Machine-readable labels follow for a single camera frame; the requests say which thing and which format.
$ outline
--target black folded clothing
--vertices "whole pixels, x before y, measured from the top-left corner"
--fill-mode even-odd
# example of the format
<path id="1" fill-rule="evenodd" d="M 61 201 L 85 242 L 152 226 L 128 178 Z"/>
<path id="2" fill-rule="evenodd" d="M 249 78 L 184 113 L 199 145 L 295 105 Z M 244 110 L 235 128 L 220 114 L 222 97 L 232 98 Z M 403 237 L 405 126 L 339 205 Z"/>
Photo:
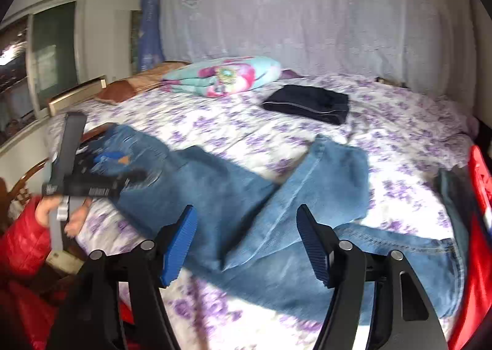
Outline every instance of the black folded clothing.
<path id="1" fill-rule="evenodd" d="M 300 115 L 341 125 L 347 118 L 348 95 L 314 86 L 286 85 L 266 99 L 265 110 Z"/>

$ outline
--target white bedsheet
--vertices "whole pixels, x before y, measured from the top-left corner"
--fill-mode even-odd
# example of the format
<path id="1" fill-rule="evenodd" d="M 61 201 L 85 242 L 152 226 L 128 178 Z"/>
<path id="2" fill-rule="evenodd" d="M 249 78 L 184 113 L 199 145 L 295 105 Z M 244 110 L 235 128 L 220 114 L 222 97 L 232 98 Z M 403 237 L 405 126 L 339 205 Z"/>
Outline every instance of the white bedsheet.
<path id="1" fill-rule="evenodd" d="M 263 110 L 259 105 L 284 84 L 314 85 L 350 96 L 342 126 Z M 173 149 L 200 145 L 275 181 L 283 181 L 316 134 L 365 149 L 370 162 L 371 206 L 361 224 L 422 237 L 453 237 L 444 206 L 432 190 L 437 169 L 467 163 L 471 139 L 455 103 L 431 100 L 407 89 L 362 76 L 323 75 L 279 81 L 227 98 L 207 99 L 159 89 L 110 106 L 94 100 L 77 109 L 88 114 L 86 130 L 105 122 L 129 124 Z M 63 116 L 52 119 L 52 152 Z M 88 252 L 107 254 L 133 248 L 142 237 L 106 200 L 97 200 L 77 240 Z M 121 296 L 129 301 L 127 285 Z M 162 291 L 166 310 L 184 349 L 310 349 L 321 324 L 299 321 L 227 296 L 183 270 Z M 450 328 L 442 321 L 443 329 Z M 365 348 L 361 327 L 354 348 Z"/>

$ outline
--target brown pillow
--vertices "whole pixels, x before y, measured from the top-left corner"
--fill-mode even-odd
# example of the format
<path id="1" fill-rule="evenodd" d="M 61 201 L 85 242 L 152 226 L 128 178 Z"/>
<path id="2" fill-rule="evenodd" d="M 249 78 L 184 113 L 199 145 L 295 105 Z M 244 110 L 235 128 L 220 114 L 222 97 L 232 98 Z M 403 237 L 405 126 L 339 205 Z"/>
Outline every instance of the brown pillow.
<path id="1" fill-rule="evenodd" d="M 109 104 L 117 104 L 135 95 L 157 88 L 164 74 L 187 66 L 188 62 L 164 62 L 153 69 L 142 71 L 134 76 L 115 81 L 100 91 L 95 99 Z"/>

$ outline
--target blue gripper pad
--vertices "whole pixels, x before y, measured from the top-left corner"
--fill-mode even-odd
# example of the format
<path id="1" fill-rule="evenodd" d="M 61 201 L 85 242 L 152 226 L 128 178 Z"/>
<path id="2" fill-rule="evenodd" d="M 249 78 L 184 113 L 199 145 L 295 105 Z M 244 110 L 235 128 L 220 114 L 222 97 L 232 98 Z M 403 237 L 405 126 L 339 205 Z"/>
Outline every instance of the blue gripper pad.
<path id="1" fill-rule="evenodd" d="M 161 282 L 164 286 L 169 286 L 174 279 L 178 278 L 191 241 L 195 236 L 197 224 L 196 209 L 190 207 L 164 256 L 164 268 L 161 274 Z"/>
<path id="2" fill-rule="evenodd" d="M 297 209 L 297 230 L 311 262 L 314 275 L 328 286 L 328 271 L 330 268 L 329 255 L 321 243 L 314 227 L 317 225 L 308 207 L 303 204 Z"/>

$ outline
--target blue denim jeans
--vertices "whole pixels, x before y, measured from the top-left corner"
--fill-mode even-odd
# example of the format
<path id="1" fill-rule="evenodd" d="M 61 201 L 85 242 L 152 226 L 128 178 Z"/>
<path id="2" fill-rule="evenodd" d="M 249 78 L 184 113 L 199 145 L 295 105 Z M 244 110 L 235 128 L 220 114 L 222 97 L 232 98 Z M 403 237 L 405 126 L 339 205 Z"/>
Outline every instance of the blue denim jeans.
<path id="1" fill-rule="evenodd" d="M 352 220 L 366 215 L 367 155 L 318 136 L 283 185 L 277 185 L 197 146 L 171 151 L 158 139 L 117 126 L 93 144 L 120 151 L 128 165 L 102 157 L 94 171 L 116 174 L 134 168 L 146 181 L 121 192 L 115 206 L 144 236 L 176 222 L 187 204 L 198 228 L 185 267 L 228 294 L 301 319 L 323 321 L 333 294 L 318 281 L 296 227 L 307 204 L 316 220 L 363 251 L 408 258 L 439 317 L 453 315 L 461 299 L 460 262 L 454 242 L 371 229 Z M 372 284 L 366 284 L 361 323 L 370 322 Z"/>

